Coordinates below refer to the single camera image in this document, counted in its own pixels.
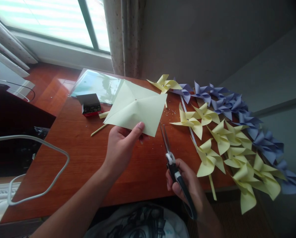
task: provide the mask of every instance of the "white curtain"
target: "white curtain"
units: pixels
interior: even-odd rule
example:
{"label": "white curtain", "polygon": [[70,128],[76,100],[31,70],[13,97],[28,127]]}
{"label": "white curtain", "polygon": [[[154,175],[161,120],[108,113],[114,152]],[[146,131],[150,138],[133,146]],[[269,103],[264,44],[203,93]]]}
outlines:
{"label": "white curtain", "polygon": [[29,74],[28,63],[38,63],[37,57],[30,52],[3,24],[0,23],[0,61],[21,77]]}
{"label": "white curtain", "polygon": [[114,74],[140,78],[146,0],[104,0]]}

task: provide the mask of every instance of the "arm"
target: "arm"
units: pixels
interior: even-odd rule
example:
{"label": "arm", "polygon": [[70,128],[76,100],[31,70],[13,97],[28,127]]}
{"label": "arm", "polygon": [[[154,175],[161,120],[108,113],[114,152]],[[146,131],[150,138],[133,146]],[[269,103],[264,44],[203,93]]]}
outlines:
{"label": "arm", "polygon": [[[199,180],[193,170],[181,159],[176,159],[176,165],[179,168],[190,195],[192,197],[194,206],[198,213],[198,232],[199,237],[224,237],[224,232],[221,224],[214,213],[210,203],[208,202]],[[187,203],[180,185],[173,183],[169,170],[166,172],[168,191],[173,190],[174,193],[184,202]]]}
{"label": "arm", "polygon": [[103,199],[126,169],[135,142],[147,138],[142,134],[144,127],[142,122],[131,132],[122,127],[113,127],[101,168],[31,237],[83,237]]}

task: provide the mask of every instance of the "purple pinwheel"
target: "purple pinwheel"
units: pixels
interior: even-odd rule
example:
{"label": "purple pinwheel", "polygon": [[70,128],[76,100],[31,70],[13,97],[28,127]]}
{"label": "purple pinwheel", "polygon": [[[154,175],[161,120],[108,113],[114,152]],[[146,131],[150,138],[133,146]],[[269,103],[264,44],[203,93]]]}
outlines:
{"label": "purple pinwheel", "polygon": [[224,114],[228,119],[230,119],[231,121],[232,119],[232,111],[226,107],[226,105],[224,105],[224,101],[225,99],[221,99],[219,101],[214,101],[213,99],[212,101],[212,106],[214,108],[214,112],[216,112],[217,114]]}
{"label": "purple pinwheel", "polygon": [[203,101],[207,103],[207,106],[210,106],[211,95],[208,94],[208,92],[213,90],[213,88],[210,86],[200,87],[200,85],[197,84],[197,82],[195,81],[194,81],[194,87],[195,87],[195,94],[191,96],[203,99]]}
{"label": "purple pinwheel", "polygon": [[279,140],[275,139],[271,131],[267,131],[265,133],[265,140],[273,143],[274,151],[276,153],[277,158],[283,155],[284,144]]}
{"label": "purple pinwheel", "polygon": [[179,84],[182,87],[182,90],[173,90],[172,93],[181,95],[185,102],[188,104],[191,98],[190,92],[193,92],[193,89],[188,84]]}
{"label": "purple pinwheel", "polygon": [[280,161],[277,165],[274,165],[276,169],[283,173],[287,181],[283,181],[281,184],[281,190],[283,194],[295,194],[296,193],[296,174],[287,169],[287,162],[285,160]]}
{"label": "purple pinwheel", "polygon": [[253,145],[261,151],[266,159],[274,165],[276,159],[283,154],[283,150],[279,148],[275,143],[265,138],[264,133],[261,131],[253,141]]}
{"label": "purple pinwheel", "polygon": [[229,102],[231,105],[230,109],[233,113],[238,113],[239,110],[248,111],[248,106],[244,101],[242,101],[240,94],[234,94],[232,99],[230,99],[231,97],[229,95],[226,98],[226,101]]}
{"label": "purple pinwheel", "polygon": [[241,126],[241,125],[247,125],[249,128],[247,128],[247,132],[250,135],[250,137],[255,140],[255,138],[258,135],[259,132],[259,124],[263,123],[261,120],[259,120],[256,117],[250,116],[251,112],[246,110],[239,110],[238,111],[238,118],[240,120],[239,123],[233,122],[235,125]]}
{"label": "purple pinwheel", "polygon": [[228,93],[229,90],[227,88],[221,87],[221,88],[215,88],[213,84],[210,84],[210,87],[213,88],[213,90],[210,91],[210,93],[214,96],[216,96],[218,99],[224,99],[225,96],[222,93]]}

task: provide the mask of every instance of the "wooden floor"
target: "wooden floor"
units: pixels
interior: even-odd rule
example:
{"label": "wooden floor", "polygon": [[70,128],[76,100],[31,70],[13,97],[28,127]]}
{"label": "wooden floor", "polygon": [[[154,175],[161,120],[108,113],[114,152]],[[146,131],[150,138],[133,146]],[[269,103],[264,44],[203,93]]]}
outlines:
{"label": "wooden floor", "polygon": [[[39,62],[32,65],[28,73],[25,79],[35,84],[36,93],[31,104],[57,116],[81,70]],[[31,100],[33,93],[27,97]]]}

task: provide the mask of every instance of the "small box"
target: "small box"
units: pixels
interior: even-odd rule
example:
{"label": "small box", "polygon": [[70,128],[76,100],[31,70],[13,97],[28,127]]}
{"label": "small box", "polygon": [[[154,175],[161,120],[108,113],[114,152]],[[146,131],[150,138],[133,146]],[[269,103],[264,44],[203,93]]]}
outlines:
{"label": "small box", "polygon": [[102,113],[102,107],[96,94],[77,95],[76,98],[82,105],[82,114],[85,117]]}

